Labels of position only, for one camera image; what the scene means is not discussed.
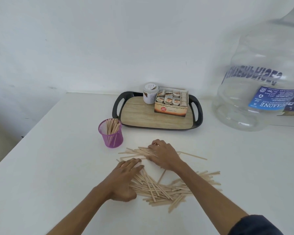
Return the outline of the person's right hand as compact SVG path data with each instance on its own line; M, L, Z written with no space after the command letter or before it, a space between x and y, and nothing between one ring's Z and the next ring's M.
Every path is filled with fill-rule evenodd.
M162 168L170 170L175 173L188 167L188 165L181 160L176 150L171 144L166 143L164 140L156 139L149 146L149 150L156 157L161 160Z

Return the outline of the person's left hand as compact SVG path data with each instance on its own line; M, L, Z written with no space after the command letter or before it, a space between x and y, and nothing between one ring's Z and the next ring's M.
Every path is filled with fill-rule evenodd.
M116 170L113 169L113 171L106 177L106 179L103 181L105 189L108 190L108 198L113 201L118 201L118 191L120 190L126 190L131 189L129 184L131 180L138 174L140 171L128 171L127 170L127 164L128 161L125 163L124 170Z

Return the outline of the pile of wooden stir sticks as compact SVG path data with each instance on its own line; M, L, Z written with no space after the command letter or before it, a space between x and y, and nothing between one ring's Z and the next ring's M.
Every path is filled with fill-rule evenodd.
M131 158L144 160L149 155L157 157L148 147L138 147L137 149L126 148L124 152L119 152L118 154L128 155L117 159L118 162ZM166 171L164 170L158 181L156 181L143 169L133 177L129 187L137 195L143 196L143 201L148 202L152 207L169 205L168 213L171 213L181 203L186 202L186 197L194 196L194 194L182 179L173 180L168 185L162 184L161 180ZM197 171L196 174L212 186L221 186L221 183L214 179L214 176L221 174L220 171Z

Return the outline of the person's left forearm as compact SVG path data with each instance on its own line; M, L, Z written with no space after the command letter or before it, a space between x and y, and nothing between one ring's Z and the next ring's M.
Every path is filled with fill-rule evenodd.
M81 235L99 208L110 198L112 188L99 184L46 235Z

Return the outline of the person's right forearm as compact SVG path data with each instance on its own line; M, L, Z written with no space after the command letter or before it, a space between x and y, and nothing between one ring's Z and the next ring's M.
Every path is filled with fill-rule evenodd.
M174 172L184 181L221 235L248 214L181 161Z

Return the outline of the purple mesh cup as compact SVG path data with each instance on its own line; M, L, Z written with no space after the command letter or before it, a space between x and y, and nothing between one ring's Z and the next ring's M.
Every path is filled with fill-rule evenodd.
M117 133L107 135L106 134L106 120L102 121L98 126L98 132L102 135L105 145L108 148L117 148L123 143L123 135L122 135L122 124Z

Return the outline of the bundle of upright wooden sticks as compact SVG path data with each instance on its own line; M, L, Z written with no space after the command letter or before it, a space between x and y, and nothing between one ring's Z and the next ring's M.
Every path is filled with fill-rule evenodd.
M106 120L106 134L111 135L118 132L121 123L117 118L110 118Z

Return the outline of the black tray with wood print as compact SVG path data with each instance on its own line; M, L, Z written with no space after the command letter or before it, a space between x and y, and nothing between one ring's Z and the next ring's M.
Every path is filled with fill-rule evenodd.
M154 105L143 101L143 93L126 91L116 99L112 117L123 126L167 131L196 129L203 123L203 111L198 99L190 95L185 117L154 112Z

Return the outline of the brown cardboard tea box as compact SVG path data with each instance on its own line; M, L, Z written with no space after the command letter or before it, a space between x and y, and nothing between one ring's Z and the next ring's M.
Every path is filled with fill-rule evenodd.
M185 117L188 110L187 107L180 107L180 106L168 106L160 103L155 103L154 112L155 113L163 113L169 114L179 117Z

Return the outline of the row of tea bag packets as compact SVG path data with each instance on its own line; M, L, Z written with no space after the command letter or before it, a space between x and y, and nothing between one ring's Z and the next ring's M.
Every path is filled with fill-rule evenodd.
M168 106L188 106L188 90L160 87L156 96L155 103Z

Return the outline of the jar with white lid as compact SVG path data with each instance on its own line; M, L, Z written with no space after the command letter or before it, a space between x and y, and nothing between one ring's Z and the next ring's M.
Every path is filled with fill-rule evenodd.
M146 83L143 88L144 102L148 105L154 104L158 92L159 92L159 86L156 83L153 83L153 82Z

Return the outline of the dark blue sleeve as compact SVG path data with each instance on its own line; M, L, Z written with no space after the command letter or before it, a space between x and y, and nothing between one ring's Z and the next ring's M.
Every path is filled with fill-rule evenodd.
M241 218L228 235L283 235L283 233L262 215L248 215Z

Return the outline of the large clear water jug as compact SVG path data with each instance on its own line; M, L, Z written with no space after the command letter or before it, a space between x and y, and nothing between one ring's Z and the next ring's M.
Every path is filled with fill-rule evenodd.
M294 8L241 35L212 110L223 124L260 131L294 98Z

